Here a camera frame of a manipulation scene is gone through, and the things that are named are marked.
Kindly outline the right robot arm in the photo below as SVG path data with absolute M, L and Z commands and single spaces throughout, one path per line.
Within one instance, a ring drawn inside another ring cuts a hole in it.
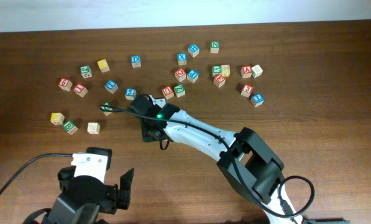
M 214 159 L 231 187 L 262 208 L 270 223 L 304 222 L 285 191 L 283 162 L 255 131 L 215 128 L 150 95 L 136 97 L 129 111 L 140 119 L 145 142 L 182 143 Z

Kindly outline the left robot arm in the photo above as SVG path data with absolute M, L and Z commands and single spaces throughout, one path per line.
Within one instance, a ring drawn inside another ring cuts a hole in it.
M 100 213 L 113 215 L 129 208 L 134 169 L 123 174 L 119 184 L 106 185 L 111 149 L 88 147 L 72 158 L 71 166 L 58 172 L 62 192 L 53 207 L 31 213 L 24 223 L 36 223 L 39 216 L 43 216 L 42 223 L 105 223 L 97 219 Z

